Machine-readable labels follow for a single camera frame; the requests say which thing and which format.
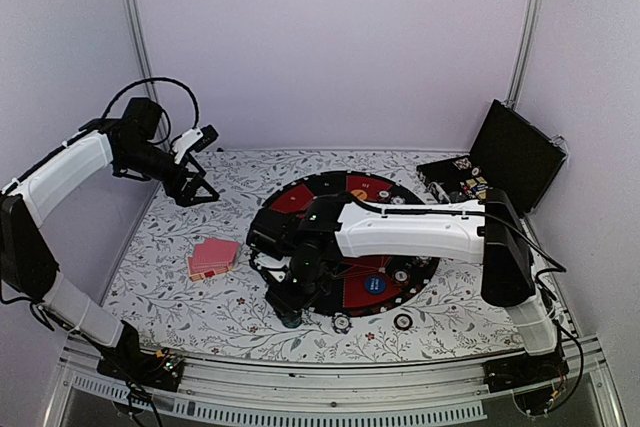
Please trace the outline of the green poker chip stack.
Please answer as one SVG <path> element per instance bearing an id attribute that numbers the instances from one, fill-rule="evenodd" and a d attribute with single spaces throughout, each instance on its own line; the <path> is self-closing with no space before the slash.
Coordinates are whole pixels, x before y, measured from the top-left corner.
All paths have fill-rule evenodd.
<path id="1" fill-rule="evenodd" d="M 294 312 L 280 316 L 280 321 L 284 327 L 288 329 L 296 329 L 301 325 L 302 317 L 299 312 Z"/>

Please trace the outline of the blue beige poker chip stack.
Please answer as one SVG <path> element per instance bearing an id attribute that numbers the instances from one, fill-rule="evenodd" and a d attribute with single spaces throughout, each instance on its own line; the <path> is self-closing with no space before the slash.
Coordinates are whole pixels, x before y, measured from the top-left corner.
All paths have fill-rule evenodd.
<path id="1" fill-rule="evenodd" d="M 353 327 L 351 318 L 342 313 L 338 313 L 331 319 L 332 329 L 336 334 L 346 335 Z"/>

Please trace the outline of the blue small blind button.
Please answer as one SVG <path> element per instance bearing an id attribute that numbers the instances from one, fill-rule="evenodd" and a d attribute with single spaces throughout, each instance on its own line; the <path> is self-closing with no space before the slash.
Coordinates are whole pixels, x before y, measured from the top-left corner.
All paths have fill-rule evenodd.
<path id="1" fill-rule="evenodd" d="M 380 276 L 369 276 L 364 282 L 364 288 L 370 295 L 381 295 L 387 288 L 387 283 Z"/>

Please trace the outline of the poker chips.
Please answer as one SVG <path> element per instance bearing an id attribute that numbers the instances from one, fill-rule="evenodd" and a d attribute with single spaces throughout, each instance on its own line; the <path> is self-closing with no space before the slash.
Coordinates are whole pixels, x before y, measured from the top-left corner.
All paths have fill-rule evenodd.
<path id="1" fill-rule="evenodd" d="M 412 267 L 414 269 L 426 268 L 432 261 L 431 257 L 415 257 L 412 261 Z"/>

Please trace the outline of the red brown poker chip stack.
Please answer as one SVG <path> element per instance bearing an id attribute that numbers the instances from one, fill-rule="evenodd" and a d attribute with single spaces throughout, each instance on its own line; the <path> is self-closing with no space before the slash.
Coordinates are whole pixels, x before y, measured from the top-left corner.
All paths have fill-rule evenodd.
<path id="1" fill-rule="evenodd" d="M 394 327 L 400 331 L 407 331 L 413 326 L 413 319 L 408 314 L 398 314 L 393 320 Z"/>

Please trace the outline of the orange round dealer button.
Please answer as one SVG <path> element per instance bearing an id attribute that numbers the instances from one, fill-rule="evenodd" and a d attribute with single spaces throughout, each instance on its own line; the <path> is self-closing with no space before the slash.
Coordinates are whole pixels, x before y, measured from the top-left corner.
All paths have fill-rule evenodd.
<path id="1" fill-rule="evenodd" d="M 365 190 L 361 190 L 361 189 L 352 190 L 351 195 L 361 201 L 364 201 L 368 198 L 368 193 Z"/>

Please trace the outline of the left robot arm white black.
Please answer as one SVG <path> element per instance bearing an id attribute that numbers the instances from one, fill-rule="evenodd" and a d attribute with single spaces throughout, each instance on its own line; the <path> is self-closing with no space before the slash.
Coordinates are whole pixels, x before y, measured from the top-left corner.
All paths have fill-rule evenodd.
<path id="1" fill-rule="evenodd" d="M 50 242 L 63 220 L 61 208 L 104 170 L 121 179 L 157 181 L 181 207 L 218 199 L 194 158 L 217 139 L 216 129 L 194 124 L 165 150 L 154 139 L 162 115 L 158 103 L 134 97 L 123 114 L 89 121 L 1 191 L 3 282 L 46 326 L 58 324 L 94 344 L 128 381 L 141 380 L 149 370 L 136 328 L 75 284 Z"/>

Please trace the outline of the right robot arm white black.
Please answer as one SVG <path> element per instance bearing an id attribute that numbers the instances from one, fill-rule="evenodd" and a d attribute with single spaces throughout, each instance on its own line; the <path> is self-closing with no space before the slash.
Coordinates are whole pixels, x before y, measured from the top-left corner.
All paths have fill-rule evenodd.
<path id="1" fill-rule="evenodd" d="M 506 194 L 494 189 L 481 201 L 456 204 L 368 203 L 349 192 L 323 195 L 300 214 L 262 208 L 247 236 L 248 245 L 273 259 L 288 259 L 282 282 L 267 300 L 288 328 L 319 295 L 327 264 L 340 257 L 389 255 L 435 257 L 480 263 L 481 296 L 503 308 L 522 337 L 526 354 L 517 374 L 537 383 L 556 364 L 559 328 L 535 286 L 531 253 L 536 245 L 523 232 Z"/>

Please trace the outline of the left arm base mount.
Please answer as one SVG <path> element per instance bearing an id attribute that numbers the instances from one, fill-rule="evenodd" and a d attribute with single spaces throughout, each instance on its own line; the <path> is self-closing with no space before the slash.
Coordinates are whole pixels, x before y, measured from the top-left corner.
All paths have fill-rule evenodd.
<path id="1" fill-rule="evenodd" d="M 168 348 L 148 353 L 138 348 L 107 348 L 98 345 L 101 358 L 97 372 L 134 385 L 177 392 L 183 371 L 183 356 Z"/>

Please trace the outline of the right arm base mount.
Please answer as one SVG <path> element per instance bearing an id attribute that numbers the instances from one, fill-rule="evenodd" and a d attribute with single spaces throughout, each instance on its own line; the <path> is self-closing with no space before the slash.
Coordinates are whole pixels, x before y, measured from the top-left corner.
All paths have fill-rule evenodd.
<path id="1" fill-rule="evenodd" d="M 526 353 L 494 359 L 482 365 L 491 393 L 511 391 L 516 407 L 529 416 L 547 414 L 566 387 L 569 367 L 562 354 Z"/>

